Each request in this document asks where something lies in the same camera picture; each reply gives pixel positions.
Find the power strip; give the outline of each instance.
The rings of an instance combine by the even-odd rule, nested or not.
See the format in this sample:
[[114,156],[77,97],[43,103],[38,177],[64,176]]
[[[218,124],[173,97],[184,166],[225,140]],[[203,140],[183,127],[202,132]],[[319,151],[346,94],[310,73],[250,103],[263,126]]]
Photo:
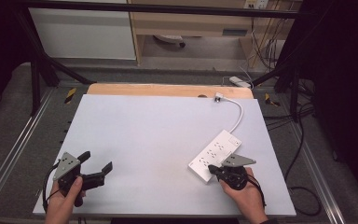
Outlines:
[[201,153],[188,164],[188,168],[194,171],[205,183],[213,177],[208,166],[220,167],[231,153],[241,145],[241,141],[226,130],[218,134],[215,139],[201,151]]
[[239,87],[244,87],[244,88],[249,88],[251,85],[247,82],[245,82],[244,80],[238,78],[238,77],[231,77],[228,79],[232,84],[239,86]]

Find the white tabletop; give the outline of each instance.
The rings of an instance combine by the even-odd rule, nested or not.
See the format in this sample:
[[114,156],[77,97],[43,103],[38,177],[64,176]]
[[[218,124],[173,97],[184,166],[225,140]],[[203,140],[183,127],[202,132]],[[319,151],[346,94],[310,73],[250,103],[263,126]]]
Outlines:
[[[244,116],[232,133],[242,141],[237,154],[250,165],[266,198],[266,213],[295,216],[281,168],[257,100],[236,99]],[[208,184],[187,165],[240,114],[230,102],[211,98],[84,95],[57,159],[90,151],[81,173],[113,171],[91,189],[74,214],[99,217],[238,217],[236,204],[216,178]],[[52,176],[48,182],[51,188]],[[44,214],[41,197],[35,214]]]

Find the gray carpet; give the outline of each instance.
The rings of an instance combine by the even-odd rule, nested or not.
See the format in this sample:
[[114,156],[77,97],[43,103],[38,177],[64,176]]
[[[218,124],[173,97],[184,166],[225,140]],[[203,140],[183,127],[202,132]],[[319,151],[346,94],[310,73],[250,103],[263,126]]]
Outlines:
[[[79,69],[81,75],[101,82],[137,82],[137,83],[171,83],[171,84],[202,84],[220,85],[223,77],[233,74],[211,72],[162,71],[162,70],[89,70]],[[18,69],[7,87],[0,103],[0,164],[10,151],[31,111],[29,73],[26,69]],[[59,87],[54,92],[48,108],[37,125],[34,133],[23,150],[13,172],[0,193],[0,217],[19,219],[41,219],[32,214],[37,197],[36,193],[42,187],[44,175],[54,162],[64,140],[65,132],[70,128],[68,121],[72,120],[80,97],[87,91],[86,86],[78,87],[71,104],[63,103],[70,87]],[[259,100],[263,115],[284,115],[281,106],[266,105],[265,93],[255,91],[255,98]],[[271,99],[279,100],[276,94]],[[316,118],[304,119],[305,135],[312,148],[312,153],[319,162],[326,180],[337,200],[338,206],[348,223],[358,223],[358,185],[348,167],[335,162],[331,156],[331,149],[324,139]],[[296,153],[298,142],[290,125],[284,125],[269,132],[272,144],[282,171],[285,173],[290,161]],[[315,191],[309,172],[301,156],[298,158],[288,178],[289,186],[302,186]],[[296,191],[293,195],[295,206],[306,211],[316,209],[314,200],[309,194]],[[281,222],[329,223],[323,210],[316,217],[298,214],[297,217],[282,219]]]

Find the finger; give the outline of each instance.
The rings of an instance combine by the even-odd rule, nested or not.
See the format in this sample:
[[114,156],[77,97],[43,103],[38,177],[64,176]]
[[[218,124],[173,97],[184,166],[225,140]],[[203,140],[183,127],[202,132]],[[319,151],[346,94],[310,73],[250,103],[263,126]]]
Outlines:
[[250,167],[245,167],[245,170],[246,170],[246,173],[247,173],[248,175],[255,176],[255,175],[253,174],[252,168],[250,168]]
[[222,179],[219,180],[220,185],[222,186],[223,190],[230,189],[230,186]]
[[71,204],[74,204],[77,194],[81,191],[82,185],[83,178],[81,176],[78,176],[74,184],[72,184],[72,187],[69,189],[68,194],[66,195],[66,201],[70,202]]

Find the hand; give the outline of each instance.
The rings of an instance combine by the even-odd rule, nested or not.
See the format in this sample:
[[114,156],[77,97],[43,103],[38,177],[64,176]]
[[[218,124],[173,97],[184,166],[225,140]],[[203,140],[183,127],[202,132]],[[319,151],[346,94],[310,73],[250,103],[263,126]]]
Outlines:
[[[251,168],[246,167],[248,175],[254,176]],[[264,206],[258,189],[250,182],[241,190],[232,189],[225,181],[219,180],[223,191],[237,204],[242,214],[251,223],[262,223],[268,218],[264,212]]]
[[56,192],[60,187],[58,182],[54,181],[50,193],[52,195],[48,201],[48,213],[46,214],[45,224],[66,224],[69,222],[69,217],[74,210],[76,196],[81,191],[82,185],[83,178],[78,176],[65,197],[60,191]]

